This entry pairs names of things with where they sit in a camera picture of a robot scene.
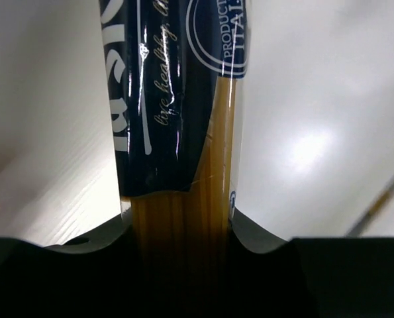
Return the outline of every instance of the spaghetti package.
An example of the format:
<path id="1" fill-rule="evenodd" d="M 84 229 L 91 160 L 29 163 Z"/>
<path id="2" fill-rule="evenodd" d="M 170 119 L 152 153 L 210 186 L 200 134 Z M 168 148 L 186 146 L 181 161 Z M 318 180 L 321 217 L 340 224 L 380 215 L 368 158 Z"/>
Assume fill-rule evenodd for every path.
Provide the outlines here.
<path id="1" fill-rule="evenodd" d="M 160 286 L 219 282 L 236 197 L 247 5 L 100 0 L 120 195 Z"/>

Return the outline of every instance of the black holder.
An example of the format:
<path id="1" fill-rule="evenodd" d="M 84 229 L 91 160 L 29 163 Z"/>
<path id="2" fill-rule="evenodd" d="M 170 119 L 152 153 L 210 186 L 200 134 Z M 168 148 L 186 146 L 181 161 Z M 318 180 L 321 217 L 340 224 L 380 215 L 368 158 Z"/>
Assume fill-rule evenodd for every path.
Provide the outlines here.
<path id="1" fill-rule="evenodd" d="M 239 211 L 232 228 L 217 317 L 394 317 L 394 238 L 285 242 Z M 0 316 L 163 313 L 139 280 L 133 236 L 118 216 L 63 246 L 0 238 Z"/>

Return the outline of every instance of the navy blue label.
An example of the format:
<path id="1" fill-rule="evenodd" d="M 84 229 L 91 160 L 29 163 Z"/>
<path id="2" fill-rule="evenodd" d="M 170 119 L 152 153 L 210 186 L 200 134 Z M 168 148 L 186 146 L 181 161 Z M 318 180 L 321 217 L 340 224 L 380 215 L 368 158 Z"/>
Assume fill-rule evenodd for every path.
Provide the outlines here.
<path id="1" fill-rule="evenodd" d="M 100 0 L 122 196 L 189 190 L 217 77 L 245 73 L 242 1 Z"/>
<path id="2" fill-rule="evenodd" d="M 221 76 L 245 75 L 246 26 L 245 0 L 189 0 L 186 13 L 189 46 L 200 63 Z"/>

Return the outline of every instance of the circular logo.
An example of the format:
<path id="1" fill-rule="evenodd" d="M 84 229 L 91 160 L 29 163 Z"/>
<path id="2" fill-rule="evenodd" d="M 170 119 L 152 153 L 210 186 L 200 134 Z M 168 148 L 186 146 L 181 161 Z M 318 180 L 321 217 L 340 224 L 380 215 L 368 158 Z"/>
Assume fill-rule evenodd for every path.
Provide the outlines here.
<path id="1" fill-rule="evenodd" d="M 239 78 L 245 74 L 247 65 L 246 10 L 244 0 L 234 2 L 238 5 L 190 0 L 186 35 L 202 65 L 223 76 Z"/>

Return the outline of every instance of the clear plastic wrap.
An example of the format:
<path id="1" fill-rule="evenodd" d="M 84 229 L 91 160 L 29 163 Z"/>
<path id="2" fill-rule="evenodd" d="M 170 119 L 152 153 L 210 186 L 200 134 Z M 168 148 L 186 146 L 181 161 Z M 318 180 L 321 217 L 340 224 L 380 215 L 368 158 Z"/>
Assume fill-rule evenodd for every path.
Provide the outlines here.
<path id="1" fill-rule="evenodd" d="M 100 0 L 119 189 L 148 278 L 216 292 L 233 215 L 245 0 Z"/>

